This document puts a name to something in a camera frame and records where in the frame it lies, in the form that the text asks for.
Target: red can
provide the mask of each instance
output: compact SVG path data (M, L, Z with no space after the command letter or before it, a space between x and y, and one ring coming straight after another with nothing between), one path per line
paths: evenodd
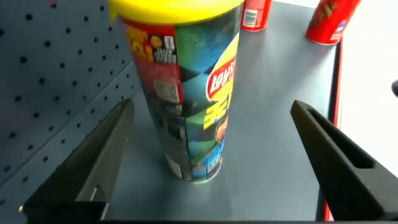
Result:
M305 35L318 44L337 44L360 2L361 0L321 0Z
M243 5L242 29L260 31L267 27L271 0L245 0Z

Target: pegboard hole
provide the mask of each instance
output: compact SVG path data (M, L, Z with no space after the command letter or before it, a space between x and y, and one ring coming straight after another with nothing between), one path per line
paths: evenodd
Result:
M31 21L31 20L33 19L32 14L26 14L26 15L25 15L25 19L26 19L27 21Z
M11 132L11 133L8 135L8 137L9 137L10 139L15 138L16 136L17 136L17 133L15 133L15 132Z
M27 62L27 58L25 56L22 56L19 58L19 62L20 63L26 63Z
M51 1L51 8L55 9L57 8L57 3L55 1Z
M22 100L21 96L15 96L14 101L15 102L20 102Z

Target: lay's logo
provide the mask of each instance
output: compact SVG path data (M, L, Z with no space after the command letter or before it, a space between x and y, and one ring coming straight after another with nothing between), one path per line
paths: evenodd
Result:
M236 57L213 71L207 80L206 95L211 101L222 100L232 88Z
M209 101L224 100L232 94L238 41L239 33L221 54L207 79L206 96Z

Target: yellow lid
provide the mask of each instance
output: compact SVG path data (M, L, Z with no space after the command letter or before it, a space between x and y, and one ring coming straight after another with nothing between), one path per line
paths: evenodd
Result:
M243 0L109 0L111 22L117 15L151 24L202 21L235 8Z

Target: barcode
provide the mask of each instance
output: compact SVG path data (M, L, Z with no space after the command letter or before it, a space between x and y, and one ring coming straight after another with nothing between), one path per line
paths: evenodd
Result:
M180 98L178 97L178 88L175 83L167 83L159 80L154 80L156 95L163 100L170 101L172 103L179 103Z
M243 25L254 27L256 25L257 10L246 9L244 12Z

